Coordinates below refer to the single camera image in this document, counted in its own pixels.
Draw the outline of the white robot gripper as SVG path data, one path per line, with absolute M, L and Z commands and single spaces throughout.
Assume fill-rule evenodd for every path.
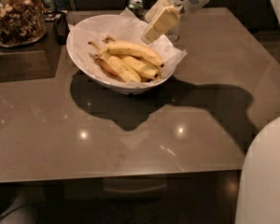
M 180 23 L 179 11 L 194 13 L 210 0 L 158 0 L 146 13 L 141 39 L 150 44 Z

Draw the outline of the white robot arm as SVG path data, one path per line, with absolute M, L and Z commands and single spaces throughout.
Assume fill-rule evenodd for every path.
M 192 57 L 148 94 L 166 164 L 158 224 L 280 224 L 280 65 L 224 8 L 181 23 Z

